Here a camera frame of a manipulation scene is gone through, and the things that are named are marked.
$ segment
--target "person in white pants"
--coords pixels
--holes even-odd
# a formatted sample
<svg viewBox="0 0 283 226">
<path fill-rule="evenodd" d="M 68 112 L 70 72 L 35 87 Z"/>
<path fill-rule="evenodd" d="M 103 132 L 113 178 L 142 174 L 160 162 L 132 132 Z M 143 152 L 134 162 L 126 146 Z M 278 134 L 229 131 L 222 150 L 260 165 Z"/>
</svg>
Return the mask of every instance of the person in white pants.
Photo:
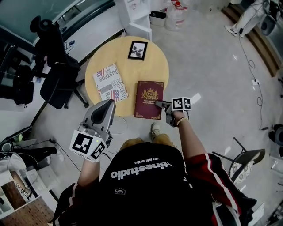
<svg viewBox="0 0 283 226">
<path fill-rule="evenodd" d="M 261 22 L 262 18 L 266 15 L 266 11 L 269 11 L 270 0 L 256 0 L 249 8 L 242 14 L 239 21 L 234 26 L 227 26 L 225 28 L 232 35 L 237 36 L 240 29 L 243 28 L 240 36 L 243 38 L 249 33 L 255 25 Z"/>
</svg>

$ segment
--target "wrist bracelet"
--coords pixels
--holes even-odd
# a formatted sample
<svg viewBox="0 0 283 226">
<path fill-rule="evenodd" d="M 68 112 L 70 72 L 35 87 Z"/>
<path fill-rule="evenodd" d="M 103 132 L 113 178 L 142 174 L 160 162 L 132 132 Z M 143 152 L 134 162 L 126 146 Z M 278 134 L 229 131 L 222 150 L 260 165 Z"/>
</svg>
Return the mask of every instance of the wrist bracelet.
<svg viewBox="0 0 283 226">
<path fill-rule="evenodd" d="M 179 126 L 179 124 L 181 123 L 181 121 L 183 121 L 183 120 L 185 120 L 185 119 L 187 119 L 187 117 L 183 117 L 183 118 L 179 119 L 179 121 L 177 121 L 177 123 L 176 123 L 176 126 Z"/>
</svg>

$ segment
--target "hand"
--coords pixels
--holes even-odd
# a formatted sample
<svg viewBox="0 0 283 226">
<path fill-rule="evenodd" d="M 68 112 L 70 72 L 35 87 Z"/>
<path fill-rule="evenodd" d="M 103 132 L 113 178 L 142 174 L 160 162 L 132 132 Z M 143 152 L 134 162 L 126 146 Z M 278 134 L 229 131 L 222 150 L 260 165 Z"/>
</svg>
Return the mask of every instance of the hand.
<svg viewBox="0 0 283 226">
<path fill-rule="evenodd" d="M 175 117 L 175 122 L 179 121 L 181 118 L 184 118 L 185 115 L 182 111 L 173 111 L 173 116 Z"/>
</svg>

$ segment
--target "round wooden table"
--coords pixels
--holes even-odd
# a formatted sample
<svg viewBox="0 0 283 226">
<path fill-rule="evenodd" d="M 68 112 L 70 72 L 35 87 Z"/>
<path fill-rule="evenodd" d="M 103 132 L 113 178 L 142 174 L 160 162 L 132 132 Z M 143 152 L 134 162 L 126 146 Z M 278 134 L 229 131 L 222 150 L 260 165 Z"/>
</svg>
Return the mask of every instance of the round wooden table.
<svg viewBox="0 0 283 226">
<path fill-rule="evenodd" d="M 145 60 L 129 60 L 128 54 L 132 41 L 148 42 Z M 140 37 L 116 38 L 103 45 L 90 59 L 85 73 L 85 87 L 91 101 L 101 101 L 93 75 L 101 69 L 115 63 L 129 93 L 129 97 L 116 103 L 115 115 L 134 114 L 137 82 L 164 82 L 164 90 L 169 79 L 168 62 L 161 49 L 153 42 Z"/>
</svg>

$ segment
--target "red book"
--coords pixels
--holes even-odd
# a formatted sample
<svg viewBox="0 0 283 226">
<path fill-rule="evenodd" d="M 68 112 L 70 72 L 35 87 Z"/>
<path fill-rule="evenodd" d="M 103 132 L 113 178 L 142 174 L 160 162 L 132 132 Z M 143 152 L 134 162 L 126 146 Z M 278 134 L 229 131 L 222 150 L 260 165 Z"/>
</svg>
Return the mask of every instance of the red book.
<svg viewBox="0 0 283 226">
<path fill-rule="evenodd" d="M 164 83 L 138 81 L 135 118 L 161 119 L 161 108 L 154 103 L 163 99 Z"/>
</svg>

